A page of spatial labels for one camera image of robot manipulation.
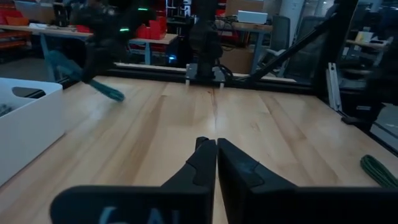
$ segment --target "red storage box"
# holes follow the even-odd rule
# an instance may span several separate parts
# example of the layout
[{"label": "red storage box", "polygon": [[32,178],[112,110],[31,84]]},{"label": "red storage box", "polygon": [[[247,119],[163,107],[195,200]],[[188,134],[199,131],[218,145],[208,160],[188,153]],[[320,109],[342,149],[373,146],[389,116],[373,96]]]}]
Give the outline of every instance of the red storage box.
[{"label": "red storage box", "polygon": [[82,25],[76,25],[76,30],[77,30],[77,32],[91,33],[91,31],[88,27],[85,27]]},{"label": "red storage box", "polygon": [[11,41],[11,42],[0,42],[0,50],[2,49],[10,49],[14,47],[25,46],[26,42],[19,40],[19,41]]},{"label": "red storage box", "polygon": [[22,17],[22,13],[17,10],[0,9],[0,25],[9,25],[6,17]]},{"label": "red storage box", "polygon": [[156,21],[149,21],[150,38],[152,40],[161,40],[166,35],[167,20],[166,17],[158,17]]},{"label": "red storage box", "polygon": [[216,16],[223,16],[225,15],[225,10],[224,9],[217,9],[216,10]]},{"label": "red storage box", "polygon": [[163,16],[158,16],[157,20],[149,21],[149,27],[144,24],[136,31],[137,38],[161,40],[167,32],[167,19]]},{"label": "red storage box", "polygon": [[136,31],[136,36],[141,39],[150,39],[150,27],[141,25]]},{"label": "red storage box", "polygon": [[8,25],[10,26],[27,26],[29,25],[29,19],[23,17],[10,17],[6,16]]}]

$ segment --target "workbench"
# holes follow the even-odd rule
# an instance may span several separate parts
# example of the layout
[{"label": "workbench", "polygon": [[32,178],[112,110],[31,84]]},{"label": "workbench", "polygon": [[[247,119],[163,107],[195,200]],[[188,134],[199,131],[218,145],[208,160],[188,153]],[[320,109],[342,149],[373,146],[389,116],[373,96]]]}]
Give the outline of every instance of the workbench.
[{"label": "workbench", "polygon": [[[346,40],[347,44],[351,44],[352,46],[350,46],[350,48],[347,51],[347,56],[348,57],[364,57],[370,60],[373,60],[373,67],[377,67],[379,66],[384,52],[386,52],[388,50],[388,48],[390,47],[390,44],[392,42],[392,38],[389,40],[385,40],[382,41],[382,44],[379,43],[370,43],[370,42],[365,42],[365,41],[360,41],[360,40]],[[364,47],[364,48],[370,48],[373,49],[375,51],[377,51],[377,55],[371,55],[368,53],[363,53],[361,52],[361,49],[358,47]]]},{"label": "workbench", "polygon": [[[225,24],[222,20],[216,20],[215,24],[219,29],[232,29],[229,24]],[[251,74],[253,74],[257,70],[257,63],[260,60],[260,55],[262,53],[262,41],[264,40],[264,35],[272,32],[272,26],[245,22],[232,22],[232,26],[234,30],[257,33],[257,40],[253,53],[253,63],[251,66]]]},{"label": "workbench", "polygon": [[[31,24],[30,26],[9,26],[9,25],[0,25],[0,29],[6,30],[20,30],[20,31],[27,31],[32,32],[33,34],[40,35],[42,49],[44,53],[44,57],[46,57],[49,53],[49,49],[47,47],[46,36],[51,37],[63,37],[63,38],[74,38],[80,40],[86,40],[91,33],[84,33],[84,32],[77,32],[71,29],[64,29],[59,27],[58,29],[53,29],[54,27],[43,28],[42,26]],[[152,39],[131,39],[130,44],[137,44],[137,45],[145,45],[145,64],[151,64],[152,58],[152,51],[150,49],[151,44],[165,44],[169,45],[172,41],[177,38],[176,34],[166,34],[166,36],[161,40],[152,40]],[[51,65],[47,65],[47,70],[49,73],[49,81],[55,82],[58,80],[55,78],[55,72]]]},{"label": "workbench", "polygon": [[[84,184],[159,186],[192,155],[195,139],[227,138],[299,186],[377,186],[366,154],[398,175],[398,158],[315,96],[114,77],[116,103],[83,83],[64,91],[67,132],[0,188],[0,223],[47,224],[59,192]],[[225,224],[216,182],[214,222]]]}]

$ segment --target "wooden table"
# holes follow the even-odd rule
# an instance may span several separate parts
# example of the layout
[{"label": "wooden table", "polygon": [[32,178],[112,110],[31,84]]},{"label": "wooden table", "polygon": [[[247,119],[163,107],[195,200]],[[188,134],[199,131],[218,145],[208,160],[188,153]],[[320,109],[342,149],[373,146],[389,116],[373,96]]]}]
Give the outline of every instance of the wooden table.
[{"label": "wooden table", "polygon": [[[195,138],[227,138],[299,186],[377,186],[366,154],[398,175],[398,158],[314,96],[97,77],[124,92],[116,103],[88,85],[65,90],[67,133],[0,188],[0,223],[47,224],[49,205],[81,184],[163,184]],[[219,183],[214,222],[225,224]]]},{"label": "wooden table", "polygon": [[[85,40],[87,39],[91,33],[83,33],[83,32],[77,32],[77,31],[72,31],[71,29],[46,29],[42,28],[39,26],[35,26],[34,24],[31,24],[31,26],[9,26],[9,25],[0,25],[0,29],[7,29],[7,30],[21,30],[21,31],[27,31],[27,32],[32,32],[33,34],[39,34],[41,38],[41,44],[42,44],[42,49],[44,53],[44,57],[48,55],[48,47],[47,47],[47,41],[46,41],[46,36],[55,36],[55,37],[63,37],[63,38],[76,38],[80,40]],[[166,34],[166,36],[161,39],[161,40],[152,40],[152,39],[131,39],[130,43],[131,44],[139,44],[139,45],[145,45],[145,64],[150,65],[151,64],[151,58],[152,58],[152,51],[150,49],[151,44],[165,44],[169,45],[171,42],[173,42],[177,38],[177,34]],[[49,72],[49,81],[55,82],[58,78],[55,78],[55,72],[52,66],[47,65],[48,67],[48,72]]]},{"label": "wooden table", "polygon": [[[215,21],[215,24],[219,29],[227,29],[227,30],[232,29],[229,24],[225,24],[224,21],[219,19]],[[253,63],[251,66],[251,73],[254,73],[257,70],[257,63],[260,59],[260,55],[262,52],[262,41],[264,40],[264,34],[272,32],[272,26],[263,25],[263,24],[251,24],[245,22],[232,22],[232,26],[233,29],[235,30],[257,33],[257,40],[256,40],[256,45],[254,46],[254,53],[253,53]]]},{"label": "wooden table", "polygon": [[388,45],[386,44],[377,44],[377,43],[367,43],[362,41],[355,41],[355,40],[346,40],[347,44],[354,44],[360,47],[370,47],[375,50],[384,50]]},{"label": "wooden table", "polygon": [[[82,37],[87,38],[91,36],[91,33],[84,33],[84,32],[77,32],[71,30],[65,30],[62,28],[59,29],[43,29],[39,27],[29,27],[29,26],[10,26],[10,25],[0,25],[0,29],[7,29],[7,30],[21,30],[27,32],[37,32],[40,34],[49,34],[49,35],[58,35],[64,37]],[[170,44],[174,39],[177,38],[177,34],[166,34],[166,36],[161,40],[152,40],[152,39],[132,39],[135,42],[147,42],[152,44]]]}]

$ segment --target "white storage box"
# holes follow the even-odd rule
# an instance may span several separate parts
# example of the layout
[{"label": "white storage box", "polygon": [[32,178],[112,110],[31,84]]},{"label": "white storage box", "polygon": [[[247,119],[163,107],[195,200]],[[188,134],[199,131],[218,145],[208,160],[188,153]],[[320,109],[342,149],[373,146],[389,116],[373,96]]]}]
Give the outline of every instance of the white storage box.
[{"label": "white storage box", "polygon": [[[18,97],[15,87],[43,90],[45,96]],[[0,117],[0,185],[64,134],[62,97],[58,83],[0,78],[0,104],[13,108]]]}]

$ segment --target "metal frame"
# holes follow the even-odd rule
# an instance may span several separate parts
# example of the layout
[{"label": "metal frame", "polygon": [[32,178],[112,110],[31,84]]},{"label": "metal frame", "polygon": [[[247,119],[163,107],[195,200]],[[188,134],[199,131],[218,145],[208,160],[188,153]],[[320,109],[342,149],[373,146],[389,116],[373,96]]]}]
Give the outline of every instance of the metal frame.
[{"label": "metal frame", "polygon": [[[302,39],[300,42],[293,45],[290,49],[286,50],[279,57],[275,58],[272,62],[268,64],[265,68],[256,73],[247,76],[246,78],[235,78],[229,80],[225,83],[225,87],[231,88],[244,88],[244,89],[253,89],[253,90],[265,90],[265,91],[279,91],[286,93],[294,93],[294,94],[302,94],[302,95],[315,95],[322,101],[326,103],[333,103],[335,105],[334,109],[337,113],[342,116],[346,116],[344,112],[341,110],[341,99],[346,97],[354,97],[361,95],[359,90],[350,90],[350,89],[340,89],[338,88],[337,74],[336,70],[332,72],[332,76],[329,76],[330,85],[333,86],[333,91],[331,94],[336,96],[336,91],[339,90],[341,99],[339,100],[336,97],[329,97],[328,89],[328,79],[326,75],[326,71],[330,71],[331,65],[335,69],[335,63],[340,58],[340,55],[343,51],[344,43],[347,38],[347,30],[349,29],[349,22],[352,19],[353,13],[355,11],[358,0],[346,0],[342,1],[339,10],[339,13],[336,13],[332,19],[324,22],[319,25],[314,32],[309,34],[312,36],[311,38]],[[312,79],[311,84],[305,83],[291,83],[291,82],[283,82],[275,81],[275,80],[262,80],[263,77],[268,70],[272,70],[274,65],[278,63],[282,63],[287,60],[290,55],[299,51],[303,46],[310,43],[312,39],[315,39],[318,35],[328,32],[326,35],[326,41],[322,48],[322,53],[319,59],[319,63],[315,70],[314,77]],[[108,70],[105,76],[110,77],[121,77],[121,78],[138,78],[138,79],[146,79],[146,80],[156,80],[156,81],[165,81],[165,82],[186,82],[186,71],[184,69],[176,69],[171,70],[166,68],[146,68],[146,67],[126,67],[126,66],[115,66],[115,68]],[[62,80],[64,88],[68,88],[70,85],[73,85],[74,82],[68,80],[67,78]],[[201,85],[219,85],[219,83],[215,83],[212,80],[200,80],[198,84]],[[394,155],[398,155],[391,147],[389,147],[386,143],[382,142],[377,136],[370,133],[370,131],[364,131],[370,138],[377,141],[381,146],[385,147],[387,150],[392,152]]]}]

